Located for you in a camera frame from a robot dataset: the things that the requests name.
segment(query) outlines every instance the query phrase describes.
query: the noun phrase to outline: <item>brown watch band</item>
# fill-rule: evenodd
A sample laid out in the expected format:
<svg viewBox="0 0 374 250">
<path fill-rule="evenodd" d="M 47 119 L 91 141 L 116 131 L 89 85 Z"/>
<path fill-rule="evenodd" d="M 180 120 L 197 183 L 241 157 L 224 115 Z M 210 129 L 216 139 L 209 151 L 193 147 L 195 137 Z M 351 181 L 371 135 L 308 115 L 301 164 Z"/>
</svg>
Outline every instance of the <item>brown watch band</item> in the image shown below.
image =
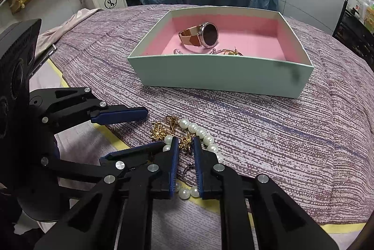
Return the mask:
<svg viewBox="0 0 374 250">
<path fill-rule="evenodd" d="M 201 46 L 198 36 L 200 25 L 190 27 L 189 29 L 179 32 L 179 38 L 185 45 Z"/>
</svg>

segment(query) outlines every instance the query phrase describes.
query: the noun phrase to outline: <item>silver bolt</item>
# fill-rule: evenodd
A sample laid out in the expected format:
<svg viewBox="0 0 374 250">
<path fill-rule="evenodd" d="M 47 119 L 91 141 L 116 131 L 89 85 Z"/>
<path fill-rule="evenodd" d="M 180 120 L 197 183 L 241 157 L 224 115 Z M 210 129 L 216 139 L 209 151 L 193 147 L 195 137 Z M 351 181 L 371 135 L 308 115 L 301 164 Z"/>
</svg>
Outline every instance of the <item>silver bolt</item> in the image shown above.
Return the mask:
<svg viewBox="0 0 374 250">
<path fill-rule="evenodd" d="M 257 180 L 260 182 L 260 183 L 267 183 L 269 181 L 269 177 L 265 174 L 260 174 L 258 177 L 257 177 Z"/>
<path fill-rule="evenodd" d="M 217 172 L 222 172 L 223 170 L 225 170 L 225 166 L 223 164 L 215 164 L 213 166 L 213 169 Z"/>
<path fill-rule="evenodd" d="M 104 177 L 104 182 L 105 183 L 114 183 L 115 182 L 115 177 L 113 175 L 107 175 Z"/>
<path fill-rule="evenodd" d="M 48 158 L 42 157 L 42 160 L 40 161 L 43 166 L 46 166 L 48 164 Z"/>
<path fill-rule="evenodd" d="M 159 167 L 156 164 L 151 164 L 147 167 L 147 169 L 149 172 L 156 172 L 159 169 Z"/>
<path fill-rule="evenodd" d="M 123 170 L 125 168 L 125 164 L 123 161 L 118 161 L 115 163 L 115 167 L 118 169 L 118 170 Z"/>
</svg>

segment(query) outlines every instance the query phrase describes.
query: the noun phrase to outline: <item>pearl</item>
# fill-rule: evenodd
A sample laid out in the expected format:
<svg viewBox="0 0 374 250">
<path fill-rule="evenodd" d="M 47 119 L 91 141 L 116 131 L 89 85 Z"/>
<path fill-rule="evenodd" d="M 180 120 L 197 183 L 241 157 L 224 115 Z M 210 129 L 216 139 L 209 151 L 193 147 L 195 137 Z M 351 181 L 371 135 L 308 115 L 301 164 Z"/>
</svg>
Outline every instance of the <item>pearl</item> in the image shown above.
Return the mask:
<svg viewBox="0 0 374 250">
<path fill-rule="evenodd" d="M 190 125 L 188 126 L 188 131 L 190 131 L 190 133 L 194 134 L 196 133 L 196 130 L 199 128 L 199 126 L 197 124 L 195 124 L 194 122 L 190 123 Z"/>
<path fill-rule="evenodd" d="M 204 128 L 199 127 L 196 130 L 196 136 L 199 136 L 201 139 L 203 139 L 207 135 L 207 131 Z"/>
<path fill-rule="evenodd" d="M 218 162 L 221 164 L 223 162 L 223 155 L 221 153 L 216 153 Z"/>
<path fill-rule="evenodd" d="M 187 118 L 183 118 L 179 120 L 179 126 L 182 129 L 187 129 L 189 125 L 190 125 L 190 121 Z"/>
<path fill-rule="evenodd" d="M 199 197 L 200 194 L 199 194 L 199 191 L 198 191 L 198 186 L 193 186 L 191 189 L 190 189 L 190 193 L 193 197 Z"/>
<path fill-rule="evenodd" d="M 173 135 L 166 135 L 164 138 L 164 143 L 167 145 L 171 145 L 171 142 L 173 141 Z"/>
<path fill-rule="evenodd" d="M 180 182 L 175 182 L 175 192 L 179 192 L 182 188 L 182 184 Z"/>
<path fill-rule="evenodd" d="M 212 143 L 214 143 L 214 137 L 208 134 L 207 136 L 204 137 L 203 142 L 206 146 L 211 145 Z"/>
<path fill-rule="evenodd" d="M 206 149 L 207 149 L 208 151 L 211 151 L 211 152 L 217 153 L 217 152 L 218 152 L 218 145 L 216 145 L 215 143 L 212 143 L 212 144 L 209 145 Z"/>
<path fill-rule="evenodd" d="M 178 195 L 181 199 L 183 200 L 187 200 L 189 199 L 190 195 L 191 195 L 191 192 L 189 189 L 187 188 L 181 188 L 178 192 Z"/>
</svg>

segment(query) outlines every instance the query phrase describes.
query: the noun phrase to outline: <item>box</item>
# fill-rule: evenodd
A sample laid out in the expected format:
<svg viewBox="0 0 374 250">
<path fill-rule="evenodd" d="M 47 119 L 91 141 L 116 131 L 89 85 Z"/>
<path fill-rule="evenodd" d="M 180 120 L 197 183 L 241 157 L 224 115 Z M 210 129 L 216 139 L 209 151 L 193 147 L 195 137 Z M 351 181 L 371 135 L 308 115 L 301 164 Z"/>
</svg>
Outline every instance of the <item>box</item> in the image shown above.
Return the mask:
<svg viewBox="0 0 374 250">
<path fill-rule="evenodd" d="M 178 33 L 211 22 L 217 50 L 184 46 Z M 174 49 L 183 55 L 174 55 Z M 238 7 L 194 7 L 169 11 L 128 60 L 145 86 L 211 89 L 297 98 L 313 72 L 301 42 L 279 12 Z"/>
</svg>

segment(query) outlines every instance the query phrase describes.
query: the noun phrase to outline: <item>logo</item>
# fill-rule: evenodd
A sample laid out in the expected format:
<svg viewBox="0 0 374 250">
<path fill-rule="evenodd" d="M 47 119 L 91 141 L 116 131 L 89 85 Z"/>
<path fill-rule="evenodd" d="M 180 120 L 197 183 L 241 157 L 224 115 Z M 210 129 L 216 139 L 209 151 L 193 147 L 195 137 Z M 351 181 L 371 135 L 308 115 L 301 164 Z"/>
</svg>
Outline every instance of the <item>logo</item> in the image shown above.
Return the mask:
<svg viewBox="0 0 374 250">
<path fill-rule="evenodd" d="M 117 0 L 105 0 L 105 7 L 110 10 L 117 5 Z"/>
</svg>

